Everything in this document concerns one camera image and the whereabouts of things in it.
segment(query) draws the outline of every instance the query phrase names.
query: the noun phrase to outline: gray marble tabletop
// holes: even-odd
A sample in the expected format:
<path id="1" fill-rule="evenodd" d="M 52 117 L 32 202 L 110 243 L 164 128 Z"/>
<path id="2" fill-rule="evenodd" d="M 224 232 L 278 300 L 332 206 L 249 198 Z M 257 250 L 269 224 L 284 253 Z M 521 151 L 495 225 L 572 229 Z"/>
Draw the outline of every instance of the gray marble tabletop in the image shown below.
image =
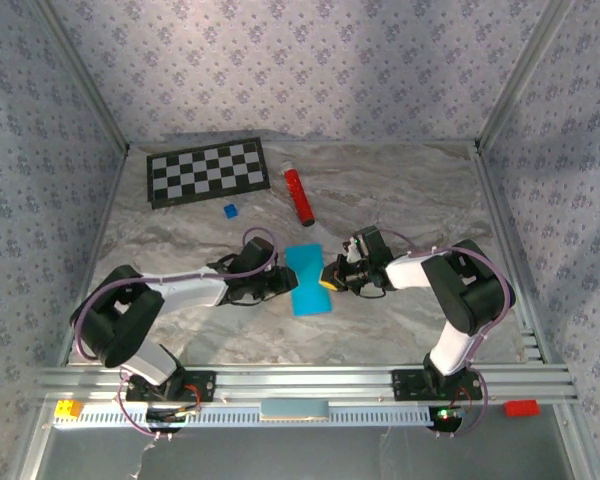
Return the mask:
<path id="1" fill-rule="evenodd" d="M 237 253 L 242 233 L 264 226 L 278 246 L 320 243 L 325 262 L 368 225 L 391 228 L 423 248 L 470 238 L 496 263 L 500 255 L 482 194 L 466 153 L 422 145 L 265 144 L 271 189 L 151 210 L 146 156 L 168 146 L 132 148 L 118 187 L 92 288 L 116 266 L 174 273 Z M 294 162 L 316 216 L 302 227 L 280 174 Z M 239 215 L 227 219 L 234 203 Z M 406 251 L 386 238 L 395 253 Z M 435 345 L 445 319 L 430 289 L 390 292 L 382 300 L 332 294 L 329 314 L 294 317 L 288 295 L 257 307 L 192 308 L 158 318 L 149 336 L 185 364 L 419 363 Z M 516 362 L 522 338 L 515 312 L 492 330 L 477 360 Z M 80 362 L 72 352 L 71 362 Z"/>

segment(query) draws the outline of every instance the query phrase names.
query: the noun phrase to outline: red cylinder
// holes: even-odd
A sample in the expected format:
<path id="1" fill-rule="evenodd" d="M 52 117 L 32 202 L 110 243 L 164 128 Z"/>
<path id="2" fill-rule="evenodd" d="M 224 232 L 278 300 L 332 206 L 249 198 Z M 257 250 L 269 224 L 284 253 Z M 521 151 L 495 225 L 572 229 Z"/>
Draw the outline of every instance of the red cylinder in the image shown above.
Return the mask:
<path id="1" fill-rule="evenodd" d="M 284 178 L 287 181 L 289 193 L 296 206 L 296 212 L 298 213 L 300 223 L 303 227 L 310 227 L 316 223 L 316 219 L 311 211 L 311 205 L 309 205 L 307 195 L 304 193 L 304 188 L 302 187 L 298 172 L 293 168 L 293 165 L 290 162 L 285 163 L 282 166 L 282 171 L 284 172 Z"/>

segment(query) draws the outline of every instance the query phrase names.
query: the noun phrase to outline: patterned wallpaper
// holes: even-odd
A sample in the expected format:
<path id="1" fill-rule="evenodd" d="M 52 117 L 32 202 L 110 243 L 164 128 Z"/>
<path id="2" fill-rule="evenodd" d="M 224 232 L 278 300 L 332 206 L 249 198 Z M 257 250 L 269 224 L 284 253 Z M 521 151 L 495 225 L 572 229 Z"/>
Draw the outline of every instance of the patterned wallpaper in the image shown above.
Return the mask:
<path id="1" fill-rule="evenodd" d="M 486 158 L 600 453 L 600 0 L 576 2 Z"/>
<path id="2" fill-rule="evenodd" d="M 118 162 L 26 2 L 0 7 L 0 479 L 53 364 Z"/>
<path id="3" fill-rule="evenodd" d="M 475 138 L 545 0 L 63 0 L 128 141 Z"/>

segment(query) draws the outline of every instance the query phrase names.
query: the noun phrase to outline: black and white checkerboard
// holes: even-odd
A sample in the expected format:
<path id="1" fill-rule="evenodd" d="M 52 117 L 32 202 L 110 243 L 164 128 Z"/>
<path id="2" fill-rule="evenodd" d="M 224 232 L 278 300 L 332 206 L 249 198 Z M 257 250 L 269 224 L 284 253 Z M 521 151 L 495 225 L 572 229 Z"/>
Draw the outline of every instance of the black and white checkerboard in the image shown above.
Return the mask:
<path id="1" fill-rule="evenodd" d="M 270 188 L 259 138 L 147 157 L 152 208 Z"/>

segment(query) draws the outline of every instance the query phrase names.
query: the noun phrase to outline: yellow object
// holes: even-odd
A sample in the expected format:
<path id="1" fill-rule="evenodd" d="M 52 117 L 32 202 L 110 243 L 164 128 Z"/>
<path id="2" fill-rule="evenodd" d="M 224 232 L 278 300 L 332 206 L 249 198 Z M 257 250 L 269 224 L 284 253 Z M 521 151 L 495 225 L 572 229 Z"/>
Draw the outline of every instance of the yellow object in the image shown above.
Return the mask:
<path id="1" fill-rule="evenodd" d="M 78 418 L 82 413 L 82 403 L 77 400 L 58 400 L 56 403 L 56 418 Z"/>
<path id="2" fill-rule="evenodd" d="M 329 282 L 326 282 L 324 280 L 319 280 L 320 285 L 322 285 L 325 288 L 328 288 L 329 290 L 333 290 L 334 292 L 337 292 L 338 289 L 336 287 L 334 287 L 332 284 L 330 284 Z"/>

